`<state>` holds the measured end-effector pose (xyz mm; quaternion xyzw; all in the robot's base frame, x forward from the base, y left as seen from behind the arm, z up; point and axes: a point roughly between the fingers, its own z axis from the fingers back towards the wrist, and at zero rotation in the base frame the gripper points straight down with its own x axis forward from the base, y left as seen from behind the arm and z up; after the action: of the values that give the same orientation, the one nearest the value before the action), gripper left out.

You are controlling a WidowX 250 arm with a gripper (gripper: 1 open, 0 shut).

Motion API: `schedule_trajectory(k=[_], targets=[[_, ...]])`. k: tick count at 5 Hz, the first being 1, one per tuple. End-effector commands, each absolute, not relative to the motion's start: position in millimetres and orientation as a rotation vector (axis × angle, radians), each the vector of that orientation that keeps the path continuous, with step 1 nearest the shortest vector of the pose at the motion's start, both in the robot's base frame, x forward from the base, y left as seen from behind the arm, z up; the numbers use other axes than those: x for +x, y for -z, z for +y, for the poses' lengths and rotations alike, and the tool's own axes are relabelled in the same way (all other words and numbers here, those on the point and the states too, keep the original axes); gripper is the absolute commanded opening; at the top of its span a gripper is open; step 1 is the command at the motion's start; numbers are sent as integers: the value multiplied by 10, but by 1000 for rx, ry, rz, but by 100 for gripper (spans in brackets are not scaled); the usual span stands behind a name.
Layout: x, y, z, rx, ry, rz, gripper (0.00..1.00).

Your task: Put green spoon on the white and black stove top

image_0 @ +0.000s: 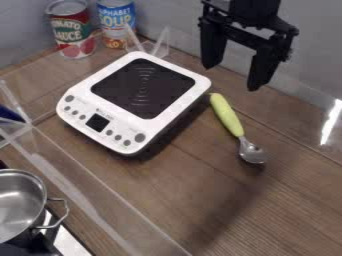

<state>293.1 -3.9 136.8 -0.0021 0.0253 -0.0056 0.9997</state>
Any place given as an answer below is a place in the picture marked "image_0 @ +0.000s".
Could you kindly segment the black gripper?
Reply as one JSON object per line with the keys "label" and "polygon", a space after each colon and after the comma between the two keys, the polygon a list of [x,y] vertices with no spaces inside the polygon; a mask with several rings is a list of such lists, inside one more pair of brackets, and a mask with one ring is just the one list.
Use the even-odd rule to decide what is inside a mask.
{"label": "black gripper", "polygon": [[253,56],[248,88],[257,91],[272,81],[280,64],[289,60],[293,36],[300,35],[300,29],[279,16],[283,0],[201,0],[201,3],[201,58],[206,69],[224,60],[228,45],[225,27],[233,23],[244,29],[268,29],[287,35],[273,35]]}

